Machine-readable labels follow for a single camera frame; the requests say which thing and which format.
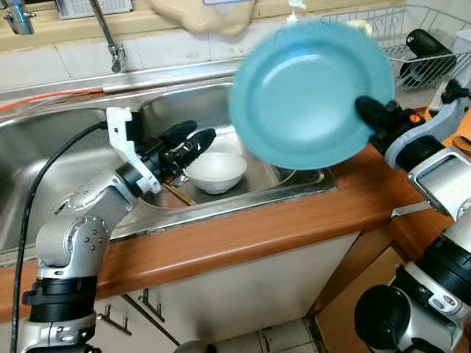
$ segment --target sink basin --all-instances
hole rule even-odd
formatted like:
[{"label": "sink basin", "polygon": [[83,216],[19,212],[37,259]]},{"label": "sink basin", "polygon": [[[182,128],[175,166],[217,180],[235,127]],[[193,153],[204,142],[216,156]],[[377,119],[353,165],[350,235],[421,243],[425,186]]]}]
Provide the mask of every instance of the sink basin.
[{"label": "sink basin", "polygon": [[[104,121],[109,106],[142,107],[144,137],[158,136],[170,126],[195,120],[199,129],[213,127],[217,137],[209,151],[240,154],[247,161],[244,178],[228,192],[210,195],[190,182],[179,191],[197,205],[187,206],[169,191],[148,194],[116,227],[112,240],[162,231],[262,204],[325,192],[336,186],[329,170],[290,171],[267,165],[251,154],[231,125],[228,96],[231,78],[126,93],[92,102],[44,108],[32,115],[0,116],[0,264],[14,257],[27,190],[36,173],[64,142],[85,127]],[[62,156],[39,187],[30,218],[27,246],[35,256],[36,234],[53,212],[80,185],[105,168],[122,164],[106,131],[94,132]]]}]

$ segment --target wire dish rack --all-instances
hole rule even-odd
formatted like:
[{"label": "wire dish rack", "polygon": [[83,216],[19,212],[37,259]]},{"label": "wire dish rack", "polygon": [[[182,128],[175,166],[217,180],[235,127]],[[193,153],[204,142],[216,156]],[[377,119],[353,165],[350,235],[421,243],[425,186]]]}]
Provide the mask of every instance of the wire dish rack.
[{"label": "wire dish rack", "polygon": [[[391,60],[395,85],[402,90],[438,85],[444,79],[456,77],[471,62],[471,42],[468,49],[453,52],[456,33],[471,29],[471,23],[430,7],[405,5],[325,15],[325,23],[365,20],[373,28],[373,38]],[[418,58],[406,45],[408,34],[424,29],[451,53]]]}]

